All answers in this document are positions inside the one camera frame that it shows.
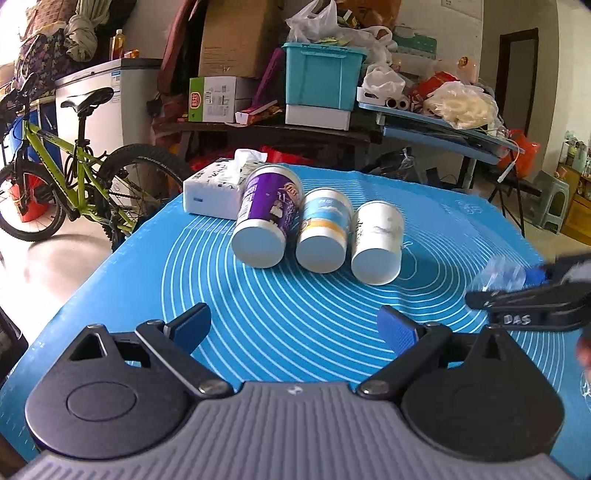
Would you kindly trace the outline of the yellow wooden cabinet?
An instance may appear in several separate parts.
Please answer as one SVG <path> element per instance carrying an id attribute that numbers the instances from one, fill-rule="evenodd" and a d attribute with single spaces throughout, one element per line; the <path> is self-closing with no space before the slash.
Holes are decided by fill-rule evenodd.
<path id="1" fill-rule="evenodd" d="M 561 233 L 587 246 L 590 245 L 590 176 L 581 174 L 572 167 L 559 163 L 557 177 L 568 184 L 567 212 Z"/>

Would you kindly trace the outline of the white bag of rings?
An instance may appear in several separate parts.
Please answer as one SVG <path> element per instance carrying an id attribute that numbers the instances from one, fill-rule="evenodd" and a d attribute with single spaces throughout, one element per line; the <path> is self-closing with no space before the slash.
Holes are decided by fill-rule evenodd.
<path id="1" fill-rule="evenodd" d="M 446 82 L 430 93 L 423 110 L 440 117 L 457 130 L 478 129 L 498 117 L 496 101 L 482 88 L 460 81 Z"/>

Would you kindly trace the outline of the white floral paper cup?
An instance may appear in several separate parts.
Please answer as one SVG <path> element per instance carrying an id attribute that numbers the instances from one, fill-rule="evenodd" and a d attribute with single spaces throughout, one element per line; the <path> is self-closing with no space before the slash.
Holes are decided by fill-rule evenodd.
<path id="1" fill-rule="evenodd" d="M 383 286 L 401 271 L 405 221 L 396 206 L 366 202 L 356 210 L 351 269 L 363 284 Z"/>

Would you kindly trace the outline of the white plastic bag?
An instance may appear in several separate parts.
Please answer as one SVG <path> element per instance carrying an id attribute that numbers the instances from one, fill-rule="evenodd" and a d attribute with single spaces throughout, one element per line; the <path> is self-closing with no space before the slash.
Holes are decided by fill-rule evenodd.
<path id="1" fill-rule="evenodd" d="M 314 43 L 315 41 L 332 37 L 339 30 L 338 10 L 335 1 L 329 1 L 322 7 L 322 1 L 311 1 L 303 9 L 287 18 L 286 23 L 290 32 L 288 42 Z"/>

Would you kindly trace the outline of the white tissue pack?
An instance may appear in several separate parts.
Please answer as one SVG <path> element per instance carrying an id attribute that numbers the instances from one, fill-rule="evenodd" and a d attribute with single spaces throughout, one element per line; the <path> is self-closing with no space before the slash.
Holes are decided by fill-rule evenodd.
<path id="1" fill-rule="evenodd" d="M 232 158 L 218 159 L 183 182 L 186 213 L 235 220 L 242 205 L 247 177 L 266 163 L 267 154 L 238 149 Z"/>

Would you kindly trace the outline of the dark wooden table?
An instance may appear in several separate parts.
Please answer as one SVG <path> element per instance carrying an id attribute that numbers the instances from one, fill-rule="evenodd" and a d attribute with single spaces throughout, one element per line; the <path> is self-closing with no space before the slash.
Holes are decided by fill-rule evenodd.
<path id="1" fill-rule="evenodd" d="M 214 150 L 229 151 L 231 148 L 269 146 L 276 150 L 283 148 L 308 151 L 325 146 L 369 147 L 382 141 L 382 134 L 373 130 L 341 131 L 276 122 L 239 126 L 211 122 L 166 121 L 155 126 L 155 133 L 177 140 L 177 153 L 185 160 Z"/>

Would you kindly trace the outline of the white foam box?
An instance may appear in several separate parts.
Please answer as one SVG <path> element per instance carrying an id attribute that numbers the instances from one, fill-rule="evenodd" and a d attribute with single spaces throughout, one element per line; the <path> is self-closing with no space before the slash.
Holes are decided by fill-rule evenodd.
<path id="1" fill-rule="evenodd" d="M 349 120 L 351 120 L 351 112 L 346 110 L 305 105 L 287 105 L 286 107 L 288 125 L 348 131 Z"/>

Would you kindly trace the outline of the orange plastic bag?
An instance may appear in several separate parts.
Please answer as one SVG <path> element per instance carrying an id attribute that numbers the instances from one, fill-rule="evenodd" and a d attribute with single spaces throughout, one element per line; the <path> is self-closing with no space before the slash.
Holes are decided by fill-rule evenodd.
<path id="1" fill-rule="evenodd" d="M 535 157 L 540 149 L 540 145 L 530 141 L 522 130 L 510 130 L 509 139 L 513 140 L 521 149 L 521 152 L 508 150 L 507 154 L 497 164 L 498 168 L 504 171 L 510 163 L 516 159 L 517 163 L 513 171 L 519 179 L 525 179 L 531 172 Z"/>

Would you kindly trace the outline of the large brown cardboard box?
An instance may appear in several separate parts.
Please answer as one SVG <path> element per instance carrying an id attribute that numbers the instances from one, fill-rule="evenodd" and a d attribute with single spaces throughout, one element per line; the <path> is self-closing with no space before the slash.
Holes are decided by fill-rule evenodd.
<path id="1" fill-rule="evenodd" d="M 283 30 L 283 1 L 224 0 L 207 5 L 198 75 L 259 79 Z"/>

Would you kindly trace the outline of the white chest freezer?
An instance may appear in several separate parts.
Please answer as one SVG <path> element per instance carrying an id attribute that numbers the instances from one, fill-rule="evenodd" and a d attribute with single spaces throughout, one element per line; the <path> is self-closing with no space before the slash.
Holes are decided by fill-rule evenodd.
<path id="1" fill-rule="evenodd" d="M 72 143 L 77 138 L 78 117 L 61 104 L 78 104 L 92 91 L 110 87 L 112 99 L 86 120 L 85 137 L 96 156 L 128 144 L 151 142 L 151 118 L 146 103 L 156 93 L 159 59 L 118 59 L 88 67 L 56 81 L 55 104 L 58 136 Z"/>

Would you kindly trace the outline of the purple paper cup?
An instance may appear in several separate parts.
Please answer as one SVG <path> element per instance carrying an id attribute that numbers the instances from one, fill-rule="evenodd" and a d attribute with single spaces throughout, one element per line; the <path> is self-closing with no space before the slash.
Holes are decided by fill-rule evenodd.
<path id="1" fill-rule="evenodd" d="M 276 266 L 301 208 L 300 178 L 283 165 L 266 164 L 249 175 L 230 245 L 240 262 L 253 268 Z"/>

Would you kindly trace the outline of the blue folding desk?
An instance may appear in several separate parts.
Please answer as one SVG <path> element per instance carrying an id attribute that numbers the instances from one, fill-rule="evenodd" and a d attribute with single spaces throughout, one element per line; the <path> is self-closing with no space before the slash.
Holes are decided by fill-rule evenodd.
<path id="1" fill-rule="evenodd" d="M 442 119 L 386 106 L 360 103 L 362 110 L 376 115 L 383 136 L 442 149 L 463 157 L 455 189 L 467 193 L 477 162 L 497 165 L 508 150 L 521 152 L 511 139 L 491 136 L 481 130 L 457 130 Z"/>

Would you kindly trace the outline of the green bicycle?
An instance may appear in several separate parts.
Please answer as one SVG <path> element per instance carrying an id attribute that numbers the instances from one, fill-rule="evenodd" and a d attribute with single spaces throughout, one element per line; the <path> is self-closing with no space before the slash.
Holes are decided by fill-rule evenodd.
<path id="1" fill-rule="evenodd" d="M 86 121 L 108 103 L 110 87 L 91 91 L 74 110 L 78 132 L 69 143 L 30 120 L 31 100 L 38 76 L 1 100 L 1 133 L 21 123 L 20 145 L 13 160 L 1 169 L 1 191 L 14 206 L 20 222 L 1 221 L 1 229 L 25 242 L 42 242 L 55 235 L 65 221 L 80 217 L 101 226 L 113 250 L 135 233 L 167 203 L 181 195 L 190 167 L 166 149 L 129 144 L 95 156 L 86 137 Z"/>

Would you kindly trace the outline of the green plastic stool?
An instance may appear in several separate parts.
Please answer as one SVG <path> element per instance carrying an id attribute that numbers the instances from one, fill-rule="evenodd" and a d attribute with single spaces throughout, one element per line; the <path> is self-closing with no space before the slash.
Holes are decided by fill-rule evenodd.
<path id="1" fill-rule="evenodd" d="M 535 177 L 534 186 L 541 191 L 541 196 L 532 202 L 531 223 L 538 228 L 558 234 L 567 211 L 569 185 L 541 170 Z"/>

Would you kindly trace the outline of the blue silicone baking mat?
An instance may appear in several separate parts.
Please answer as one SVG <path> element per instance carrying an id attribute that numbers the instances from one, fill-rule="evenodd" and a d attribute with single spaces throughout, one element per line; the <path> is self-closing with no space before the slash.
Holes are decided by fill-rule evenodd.
<path id="1" fill-rule="evenodd" d="M 492 257 L 543 265 L 484 199 L 356 172 L 298 167 L 313 190 L 385 201 L 405 229 L 384 286 L 349 266 L 315 274 L 287 245 L 269 269 L 233 254 L 228 220 L 174 200 L 73 295 L 1 394 L 22 479 L 586 479 L 590 386 L 572 331 L 508 330 L 465 294 Z M 195 399 L 135 335 L 197 303 L 211 330 L 191 357 L 233 394 Z M 396 358 L 391 306 L 453 336 L 401 399 L 356 387 Z"/>

